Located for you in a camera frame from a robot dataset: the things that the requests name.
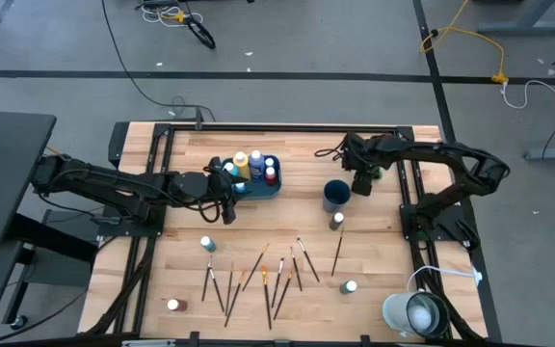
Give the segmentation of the black side desk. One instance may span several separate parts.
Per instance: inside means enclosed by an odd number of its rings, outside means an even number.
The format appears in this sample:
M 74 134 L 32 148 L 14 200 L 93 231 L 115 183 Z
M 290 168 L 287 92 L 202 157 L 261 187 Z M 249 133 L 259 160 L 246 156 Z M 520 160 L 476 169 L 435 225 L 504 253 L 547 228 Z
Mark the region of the black side desk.
M 16 214 L 56 117 L 0 112 L 0 241 Z

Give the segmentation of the teal plastic storage bin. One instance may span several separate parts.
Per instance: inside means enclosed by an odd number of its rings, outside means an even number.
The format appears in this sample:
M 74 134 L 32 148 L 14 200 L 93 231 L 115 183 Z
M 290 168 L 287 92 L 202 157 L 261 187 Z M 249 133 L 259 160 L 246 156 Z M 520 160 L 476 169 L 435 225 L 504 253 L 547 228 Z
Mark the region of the teal plastic storage bin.
M 278 192 L 280 190 L 280 187 L 281 187 L 280 163 L 274 155 L 263 154 L 263 156 L 264 156 L 264 159 L 266 159 L 267 157 L 271 157 L 275 160 L 274 168 L 277 172 L 277 182 L 276 182 L 276 184 L 273 185 L 273 186 L 270 186 L 270 185 L 266 184 L 266 182 L 265 182 L 265 172 L 264 172 L 264 180 L 263 181 L 254 181 L 252 179 L 252 177 L 250 179 L 246 179 L 245 183 L 247 185 L 248 191 L 245 194 L 236 193 L 235 189 L 234 189 L 234 185 L 236 183 L 234 183 L 233 184 L 233 191 L 234 191 L 235 195 L 238 198 L 240 198 L 242 200 L 266 200 L 266 199 L 274 198 L 278 194 Z M 226 162 L 232 162 L 232 158 L 227 158 L 222 162 L 223 168 L 224 168 L 224 164 Z

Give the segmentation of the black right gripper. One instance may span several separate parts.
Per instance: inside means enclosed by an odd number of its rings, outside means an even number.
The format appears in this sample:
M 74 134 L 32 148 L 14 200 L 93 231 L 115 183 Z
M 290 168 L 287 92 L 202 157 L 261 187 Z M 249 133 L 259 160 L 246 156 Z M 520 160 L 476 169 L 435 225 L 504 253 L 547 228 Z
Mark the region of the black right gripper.
M 386 157 L 383 145 L 393 139 L 392 135 L 375 135 L 363 138 L 354 132 L 347 132 L 341 146 L 352 147 L 354 145 L 355 175 L 352 182 L 352 192 L 368 197 L 372 190 L 374 176 L 369 173 L 372 170 L 383 168 L 388 170 L 392 162 Z

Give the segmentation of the long paintbrush gold ferrule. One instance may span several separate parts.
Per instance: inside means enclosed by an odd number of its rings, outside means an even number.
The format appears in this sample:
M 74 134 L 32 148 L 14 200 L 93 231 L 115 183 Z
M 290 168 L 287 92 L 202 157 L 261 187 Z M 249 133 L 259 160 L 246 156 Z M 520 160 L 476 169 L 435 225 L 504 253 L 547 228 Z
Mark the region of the long paintbrush gold ferrule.
M 247 287 L 248 287 L 248 285 L 249 285 L 249 283 L 250 283 L 250 281 L 251 281 L 252 276 L 254 275 L 255 271 L 257 270 L 257 268 L 258 268 L 258 266 L 259 266 L 259 264 L 260 264 L 260 261 L 262 260 L 264 254 L 268 251 L 269 247 L 270 247 L 270 243 L 267 243 L 267 244 L 264 246 L 264 248 L 262 249 L 262 251 L 261 251 L 259 257 L 257 258 L 257 260 L 255 261 L 254 265 L 253 265 L 252 268 L 251 268 L 251 271 L 250 271 L 250 273 L 249 273 L 249 275 L 248 275 L 247 280 L 245 281 L 245 284 L 244 284 L 244 286 L 243 286 L 243 291 L 245 291 L 245 290 L 247 289 Z

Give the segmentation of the grey lamp with bulb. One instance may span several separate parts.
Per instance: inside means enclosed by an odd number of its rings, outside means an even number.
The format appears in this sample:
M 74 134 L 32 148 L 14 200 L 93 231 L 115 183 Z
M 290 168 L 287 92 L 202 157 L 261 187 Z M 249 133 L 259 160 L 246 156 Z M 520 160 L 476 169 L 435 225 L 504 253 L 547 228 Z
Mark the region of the grey lamp with bulb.
M 391 329 L 424 338 L 441 337 L 450 325 L 447 305 L 424 291 L 390 295 L 383 302 L 382 314 Z

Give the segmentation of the black paintbrush silver ferrule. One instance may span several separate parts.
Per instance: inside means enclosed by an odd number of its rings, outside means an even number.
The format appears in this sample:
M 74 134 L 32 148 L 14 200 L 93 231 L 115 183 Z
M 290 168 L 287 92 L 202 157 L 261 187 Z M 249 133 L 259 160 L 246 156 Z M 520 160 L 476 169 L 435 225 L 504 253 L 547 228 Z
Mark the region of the black paintbrush silver ferrule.
M 275 282 L 275 286 L 274 286 L 271 308 L 274 308 L 274 306 L 275 306 L 275 302 L 276 302 L 276 298 L 277 298 L 277 294 L 278 294 L 278 287 L 279 287 L 280 277 L 281 277 L 282 270 L 283 270 L 283 267 L 284 267 L 284 262 L 285 262 L 285 257 L 282 257 L 279 261 L 279 265 L 278 265 L 278 268 L 277 268 L 277 277 L 276 277 L 276 282 Z
M 304 254 L 304 257 L 305 257 L 305 259 L 306 259 L 306 261 L 307 261 L 307 264 L 308 264 L 308 266 L 309 266 L 309 268 L 310 268 L 310 270 L 311 270 L 311 272 L 312 272 L 314 278 L 316 279 L 317 282 L 320 282 L 320 278 L 319 278 L 319 276 L 318 276 L 318 274 L 317 274 L 317 272 L 316 272 L 316 269 L 315 269 L 315 267 L 314 267 L 314 265 L 313 265 L 313 263 L 312 263 L 312 261 L 311 261 L 311 258 L 310 258 L 310 256 L 309 256 L 309 254 L 308 254 L 308 252 L 307 252 L 307 250 L 306 250 L 306 248 L 305 248 L 305 246 L 304 246 L 303 240 L 302 240 L 300 237 L 297 237 L 297 242 L 298 242 L 298 244 L 299 244 L 299 246 L 300 246 L 300 248 L 301 248 L 301 250 L 302 250 L 302 252 L 303 252 L 303 254 Z
M 203 281 L 203 286 L 202 286 L 202 292 L 201 292 L 201 301 L 204 302 L 205 300 L 205 296 L 206 296 L 206 289 L 207 289 L 207 284 L 208 284 L 208 280 L 209 280 L 209 276 L 210 276 L 210 270 L 212 267 L 212 255 L 209 256 L 209 260 L 206 266 L 206 271 L 205 271 L 205 276 L 204 276 L 204 281 Z
M 299 266 L 298 266 L 297 258 L 295 257 L 294 249 L 293 249 L 292 246 L 290 247 L 290 254 L 291 254 L 291 259 L 292 259 L 292 266 L 293 266 L 294 273 L 295 273 L 295 276 L 296 276 L 296 279 L 297 279 L 297 285 L 299 287 L 299 290 L 303 292 L 303 286 L 302 286 Z
M 217 298 L 218 298 L 218 302 L 220 303 L 221 311 L 222 311 L 222 313 L 225 314 L 224 301 L 222 299 L 220 288 L 219 288 L 218 282 L 216 280 L 215 273 L 214 273 L 213 266 L 212 266 L 211 262 L 209 262 L 208 265 L 207 265 L 207 275 L 209 276 L 209 278 L 213 282 L 213 285 L 214 285 L 214 288 L 215 288 L 215 291 L 216 291 L 216 295 L 217 295 Z

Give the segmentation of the large yellow paint bottle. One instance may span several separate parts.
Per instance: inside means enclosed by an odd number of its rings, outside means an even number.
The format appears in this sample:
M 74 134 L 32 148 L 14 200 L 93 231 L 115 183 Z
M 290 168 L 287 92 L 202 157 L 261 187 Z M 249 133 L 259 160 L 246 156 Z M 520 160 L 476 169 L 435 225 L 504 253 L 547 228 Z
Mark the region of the large yellow paint bottle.
M 237 174 L 245 179 L 251 178 L 249 156 L 243 152 L 238 151 L 232 158 L 233 165 L 237 168 Z

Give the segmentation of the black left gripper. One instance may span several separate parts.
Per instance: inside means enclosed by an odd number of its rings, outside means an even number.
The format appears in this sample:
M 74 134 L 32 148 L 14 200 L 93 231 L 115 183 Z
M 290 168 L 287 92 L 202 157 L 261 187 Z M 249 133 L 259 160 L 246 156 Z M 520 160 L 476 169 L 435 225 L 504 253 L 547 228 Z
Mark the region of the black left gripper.
M 230 225 L 236 219 L 234 205 L 230 203 L 232 196 L 232 181 L 230 173 L 223 169 L 219 156 L 210 159 L 209 165 L 203 168 L 208 175 L 209 188 L 213 197 L 222 207 L 222 219 L 225 225 Z

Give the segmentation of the orange-bristle paintbrush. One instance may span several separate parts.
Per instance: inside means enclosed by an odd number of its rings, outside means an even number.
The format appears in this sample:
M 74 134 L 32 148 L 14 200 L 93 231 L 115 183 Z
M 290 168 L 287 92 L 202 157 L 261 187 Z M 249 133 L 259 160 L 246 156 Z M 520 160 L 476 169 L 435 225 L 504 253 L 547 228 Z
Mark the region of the orange-bristle paintbrush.
M 234 292 L 234 295 L 233 295 L 233 298 L 232 298 L 232 302 L 231 302 L 231 305 L 230 305 L 230 307 L 229 307 L 228 314 L 227 314 L 226 319 L 225 319 L 225 323 L 224 323 L 224 327 L 225 327 L 225 328 L 227 327 L 228 322 L 229 322 L 229 320 L 230 320 L 230 317 L 231 317 L 231 315 L 232 315 L 232 313 L 233 313 L 233 311 L 234 311 L 234 306 L 235 306 L 235 303 L 236 303 L 236 301 L 237 301 L 237 298 L 238 298 L 239 292 L 240 292 L 240 290 L 241 290 L 242 284 L 243 284 L 243 282 L 244 282 L 244 279 L 245 279 L 245 271 L 243 271 L 243 272 L 241 273 L 241 276 L 240 276 L 240 278 L 239 278 L 239 280 L 238 280 L 238 283 L 237 283 L 237 286 L 236 286 L 236 289 L 235 289 L 235 292 Z
M 270 306 L 270 301 L 269 301 L 268 274 L 267 274 L 266 265 L 261 266 L 261 276 L 262 276 L 262 283 L 263 283 L 263 291 L 264 291 L 264 300 L 265 300 L 265 308 L 266 308 L 268 328 L 269 328 L 269 330 L 271 330 L 272 329 L 272 318 L 271 318 L 271 306 Z

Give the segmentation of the large purple paint bottle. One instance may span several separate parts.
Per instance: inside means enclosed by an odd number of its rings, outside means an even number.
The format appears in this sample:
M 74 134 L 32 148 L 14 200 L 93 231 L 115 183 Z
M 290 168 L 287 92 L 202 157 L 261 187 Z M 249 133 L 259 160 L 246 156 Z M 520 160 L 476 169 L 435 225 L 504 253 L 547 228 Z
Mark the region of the large purple paint bottle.
M 251 177 L 254 181 L 264 180 L 264 164 L 265 159 L 263 154 L 259 150 L 253 150 L 249 157 L 249 166 Z

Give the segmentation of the thin black paintbrush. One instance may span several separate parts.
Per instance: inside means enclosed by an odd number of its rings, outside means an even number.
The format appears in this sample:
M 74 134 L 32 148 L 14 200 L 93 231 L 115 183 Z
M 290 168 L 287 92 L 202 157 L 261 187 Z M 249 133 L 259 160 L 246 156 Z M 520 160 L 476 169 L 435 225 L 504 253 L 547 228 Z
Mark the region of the thin black paintbrush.
M 332 267 L 331 267 L 331 273 L 330 273 L 330 275 L 331 275 L 332 277 L 333 277 L 334 274 L 335 274 L 335 269 L 336 269 L 337 261 L 338 261 L 339 255 L 340 255 L 341 245 L 342 245 L 342 242 L 343 242 L 343 235 L 344 235 L 344 229 L 342 228 L 341 231 L 340 231 L 338 243 L 337 243 L 336 250 L 335 250 L 335 254 L 334 254 L 333 264 L 332 264 Z

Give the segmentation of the dark teal plastic cup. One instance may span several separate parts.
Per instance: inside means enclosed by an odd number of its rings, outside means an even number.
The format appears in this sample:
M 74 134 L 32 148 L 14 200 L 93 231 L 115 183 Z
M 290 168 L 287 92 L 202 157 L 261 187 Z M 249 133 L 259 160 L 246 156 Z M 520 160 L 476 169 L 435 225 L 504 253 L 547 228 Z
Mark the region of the dark teal plastic cup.
M 350 200 L 349 185 L 342 180 L 331 180 L 323 189 L 323 209 L 326 212 L 338 212 Z

